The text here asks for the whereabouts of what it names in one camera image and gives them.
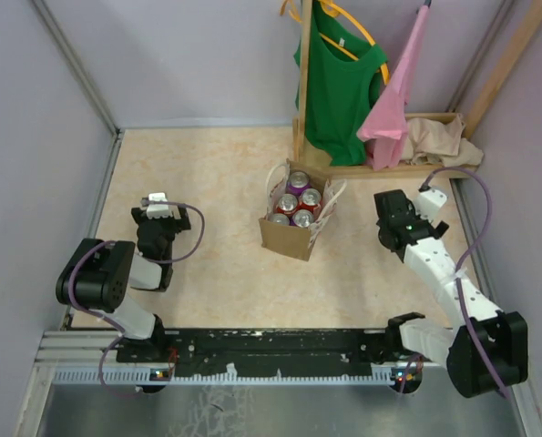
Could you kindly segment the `silver top soda can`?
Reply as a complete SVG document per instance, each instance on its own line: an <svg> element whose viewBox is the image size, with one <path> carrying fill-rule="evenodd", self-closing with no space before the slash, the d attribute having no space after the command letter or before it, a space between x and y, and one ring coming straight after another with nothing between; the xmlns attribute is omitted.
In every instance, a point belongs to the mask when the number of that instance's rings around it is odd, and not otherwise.
<svg viewBox="0 0 542 437"><path fill-rule="evenodd" d="M291 224L290 218L282 213L273 213L269 215L268 221L275 224L281 224L284 226L289 226Z"/></svg>

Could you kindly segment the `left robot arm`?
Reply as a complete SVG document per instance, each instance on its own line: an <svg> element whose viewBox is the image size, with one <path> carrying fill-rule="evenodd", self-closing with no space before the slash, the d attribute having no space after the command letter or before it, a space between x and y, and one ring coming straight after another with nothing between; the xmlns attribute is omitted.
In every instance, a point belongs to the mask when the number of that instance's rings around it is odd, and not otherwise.
<svg viewBox="0 0 542 437"><path fill-rule="evenodd" d="M169 287L176 236L191 229L190 205L152 201L133 208L137 240L83 239L56 282L59 303L100 318L121 335L121 358L158 361L169 349L161 318L144 310L128 288L164 292Z"/></svg>

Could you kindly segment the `purple soda can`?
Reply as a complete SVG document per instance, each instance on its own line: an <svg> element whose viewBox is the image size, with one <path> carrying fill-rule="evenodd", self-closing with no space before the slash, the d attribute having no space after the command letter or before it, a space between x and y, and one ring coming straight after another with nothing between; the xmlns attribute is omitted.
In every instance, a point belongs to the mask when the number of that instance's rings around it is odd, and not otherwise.
<svg viewBox="0 0 542 437"><path fill-rule="evenodd" d="M313 213L307 209L299 209L291 216L291 225L307 229L315 221Z"/></svg>
<svg viewBox="0 0 542 437"><path fill-rule="evenodd" d="M311 180L309 175L303 171L294 171L288 177L285 191L298 198L310 187Z"/></svg>

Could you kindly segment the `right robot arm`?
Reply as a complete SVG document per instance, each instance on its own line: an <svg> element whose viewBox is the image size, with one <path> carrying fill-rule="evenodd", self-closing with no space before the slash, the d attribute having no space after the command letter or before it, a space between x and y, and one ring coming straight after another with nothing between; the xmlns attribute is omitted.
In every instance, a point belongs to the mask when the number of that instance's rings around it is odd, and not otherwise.
<svg viewBox="0 0 542 437"><path fill-rule="evenodd" d="M436 220L446 201L436 188L421 189L415 199L401 189L374 196L380 243L424 282L451 324L445 328L416 312L396 316L388 322L385 346L399 361L414 353L442 366L457 391L472 398L527 380L528 328L451 258L443 242L449 226Z"/></svg>

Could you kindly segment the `red soda can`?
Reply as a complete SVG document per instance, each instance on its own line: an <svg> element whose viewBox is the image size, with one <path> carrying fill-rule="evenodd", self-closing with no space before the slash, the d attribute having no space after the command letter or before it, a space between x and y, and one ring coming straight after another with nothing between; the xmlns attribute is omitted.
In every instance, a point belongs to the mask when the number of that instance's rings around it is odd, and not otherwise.
<svg viewBox="0 0 542 437"><path fill-rule="evenodd" d="M315 188L305 189L299 196L299 208L308 210L317 219L322 210L322 194Z"/></svg>
<svg viewBox="0 0 542 437"><path fill-rule="evenodd" d="M291 217L299 207L299 200L290 193L285 193L279 197L275 206L275 212Z"/></svg>

